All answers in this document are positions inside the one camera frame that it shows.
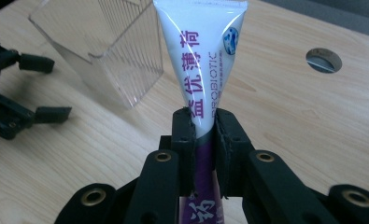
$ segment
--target round metal grommet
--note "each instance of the round metal grommet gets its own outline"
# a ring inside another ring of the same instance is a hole
[[[264,161],[264,162],[271,162],[275,160],[275,157],[273,157],[272,155],[266,153],[266,152],[260,152],[256,155],[257,159],[259,159],[259,161]]]
[[[95,206],[101,203],[105,198],[106,192],[103,189],[90,189],[82,195],[81,202],[85,206]]]
[[[353,203],[359,207],[363,208],[369,207],[369,198],[357,190],[353,189],[344,190],[342,191],[342,196],[344,196],[344,198],[348,202]]]
[[[161,152],[155,155],[155,160],[157,161],[170,161],[172,156],[169,153]]]
[[[341,58],[329,49],[315,48],[305,57],[309,66],[321,73],[335,73],[342,67]]]

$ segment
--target wood grain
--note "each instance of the wood grain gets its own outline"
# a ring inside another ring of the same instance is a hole
[[[0,223],[53,223],[80,188],[119,188],[137,177],[172,113],[184,106],[163,48],[164,74],[132,110],[95,101],[80,78],[27,20],[40,0],[0,11],[4,47],[56,61],[50,75],[4,70],[0,92],[35,109],[71,105],[62,125],[35,125],[0,138]],[[306,185],[327,193],[350,183],[369,190],[369,36],[251,0],[220,107],[232,111],[256,148],[280,155]],[[337,53],[342,69],[311,69],[313,48]],[[239,199],[226,223],[246,223]]]

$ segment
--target black plastic part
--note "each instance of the black plastic part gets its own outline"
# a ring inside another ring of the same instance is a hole
[[[22,54],[16,50],[8,50],[0,45],[0,73],[16,62],[19,68],[50,73],[54,61],[30,54]],[[13,139],[17,133],[30,128],[33,123],[62,123],[68,119],[71,107],[39,107],[34,113],[16,102],[0,94],[0,136]]]
[[[258,197],[243,198],[242,208],[248,224],[271,224],[271,218]]]
[[[106,184],[91,184],[80,189],[61,211],[55,224],[106,224],[115,203],[115,192]]]
[[[180,195],[190,196],[194,190],[195,126],[188,107],[173,114],[171,146],[179,156]]]
[[[351,185],[330,189],[326,206],[340,223],[369,224],[369,191]]]
[[[158,150],[171,149],[172,145],[172,135],[161,135],[160,144]]]
[[[0,95],[0,136],[9,140],[18,132],[30,128],[33,124],[34,113]]]
[[[270,223],[338,223],[277,154],[255,150],[248,156],[248,178],[254,197],[260,199]]]
[[[215,122],[216,171],[221,197],[243,197],[248,189],[246,162],[255,150],[233,113],[217,109]]]
[[[129,208],[129,203],[132,200],[135,192],[137,178],[126,184],[115,193],[115,202],[112,206],[111,212],[106,219],[106,224],[120,224],[125,219],[126,212]]]
[[[63,123],[68,119],[71,107],[41,106],[35,111],[34,123]]]
[[[43,73],[51,73],[55,61],[52,59],[32,54],[22,54],[19,59],[19,69]]]
[[[177,223],[178,196],[178,155],[154,151],[147,156],[124,223]]]

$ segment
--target purple label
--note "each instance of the purple label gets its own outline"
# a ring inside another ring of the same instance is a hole
[[[224,223],[222,203],[216,172],[213,170],[213,152],[210,142],[196,149],[196,192],[182,201],[182,224]]]

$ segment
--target brass insert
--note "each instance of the brass insert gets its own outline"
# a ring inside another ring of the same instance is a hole
[[[359,207],[368,208],[369,198],[361,192],[353,189],[347,189],[342,191],[342,195],[348,202],[353,203]]]
[[[271,162],[275,160],[275,157],[271,156],[268,153],[260,152],[257,154],[257,159],[259,159],[260,161],[264,161],[264,162]]]
[[[81,202],[85,206],[95,206],[101,203],[105,198],[106,192],[103,189],[90,189],[82,195]]]
[[[157,161],[170,161],[170,159],[172,159],[172,156],[169,153],[166,153],[166,152],[158,153],[155,156],[155,160],[157,160]]]

